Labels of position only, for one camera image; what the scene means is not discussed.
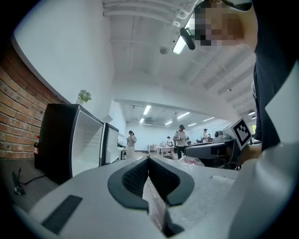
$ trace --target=black shirt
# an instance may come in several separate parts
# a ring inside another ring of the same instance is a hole
[[[258,23],[256,65],[256,139],[262,150],[280,140],[265,107],[287,79],[298,58],[297,1],[279,2],[252,0]]]

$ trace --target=white table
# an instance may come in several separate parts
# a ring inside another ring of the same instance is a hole
[[[163,156],[163,152],[169,152],[169,151],[173,151],[174,147],[170,147],[170,146],[157,146],[156,150],[157,150],[157,156],[159,156],[160,150],[161,150],[161,154]]]
[[[148,148],[149,148],[149,153],[150,153],[150,147],[154,147],[154,151],[156,151],[156,147],[157,147],[157,145],[148,145]]]
[[[123,147],[117,147],[117,149],[119,150],[119,155],[118,155],[118,159],[119,160],[123,160],[124,159],[124,152],[126,148]]]

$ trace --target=brick wall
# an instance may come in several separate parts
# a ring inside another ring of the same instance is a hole
[[[34,158],[47,104],[64,103],[43,85],[11,44],[0,59],[0,158]]]

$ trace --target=white pants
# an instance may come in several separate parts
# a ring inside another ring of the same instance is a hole
[[[135,147],[128,147],[126,149],[126,154],[127,154],[127,159],[133,159],[134,158],[134,152],[135,152]]]

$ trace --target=ceiling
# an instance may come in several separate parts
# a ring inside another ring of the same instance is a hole
[[[230,103],[247,122],[252,121],[248,111],[256,109],[251,92],[255,55],[247,46],[197,46],[193,51],[184,47],[180,55],[172,52],[179,38],[179,27],[173,23],[183,27],[190,17],[181,19],[184,13],[179,9],[190,11],[195,2],[104,0],[115,73],[144,72],[162,80],[171,78],[190,89],[204,89]],[[166,55],[160,53],[161,47],[168,51]]]
[[[168,124],[167,127],[178,128],[179,125],[184,125],[188,128],[188,125],[197,123],[195,126],[200,124],[204,124],[203,120],[210,118],[206,115],[190,113],[180,119],[177,119],[178,116],[186,113],[186,111],[178,111],[173,109],[165,109],[159,107],[151,107],[149,112],[144,115],[143,112],[145,110],[145,105],[125,105],[122,104],[122,109],[125,115],[125,119],[127,122],[138,122],[141,118],[144,118],[143,125],[152,125],[152,126],[165,126],[165,124],[169,121],[172,121],[171,124]]]

